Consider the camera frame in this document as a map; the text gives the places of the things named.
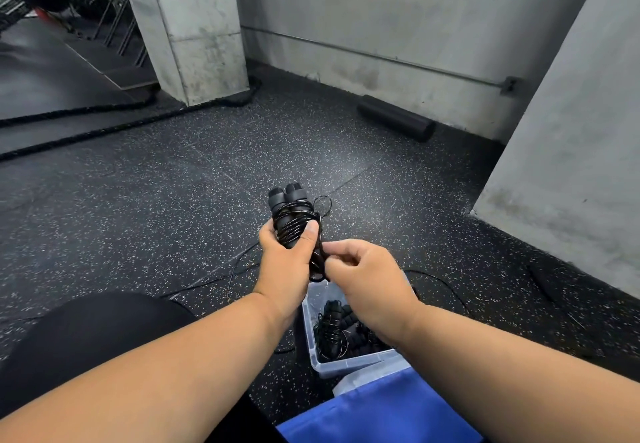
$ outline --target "person's right forearm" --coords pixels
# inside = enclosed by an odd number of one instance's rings
[[[640,441],[640,384],[446,310],[415,310],[398,349],[494,443]]]

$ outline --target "black pants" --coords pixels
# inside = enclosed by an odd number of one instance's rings
[[[140,293],[96,294],[62,305],[32,327],[4,362],[0,419],[103,362],[195,320],[176,302]],[[245,394],[207,441],[252,441],[256,435],[261,441],[285,441]]]

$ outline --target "hand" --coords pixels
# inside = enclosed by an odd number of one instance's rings
[[[420,307],[396,260],[386,249],[347,239],[324,243],[327,277],[340,286],[351,308],[382,341],[399,345]]]
[[[293,322],[296,309],[305,299],[309,285],[309,260],[316,247],[318,222],[309,221],[292,249],[276,239],[273,220],[260,229],[262,261],[254,293],[267,297],[283,320],[283,329]]]

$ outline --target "storage box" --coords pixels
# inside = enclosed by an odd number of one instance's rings
[[[307,334],[307,347],[311,367],[316,370],[322,379],[329,379],[336,376],[350,374],[363,367],[377,364],[397,355],[393,349],[384,350],[359,357],[334,360],[332,362],[319,362],[316,351],[316,338],[314,336],[314,326],[318,322],[318,313],[324,311],[324,304],[328,300],[340,300],[343,305],[347,304],[344,293],[335,283],[321,281],[320,283],[309,283],[307,296],[302,302],[302,313],[305,319],[305,332]]]

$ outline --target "blue object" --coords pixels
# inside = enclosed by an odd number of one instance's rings
[[[480,443],[482,436],[411,368],[278,426],[289,443]]]

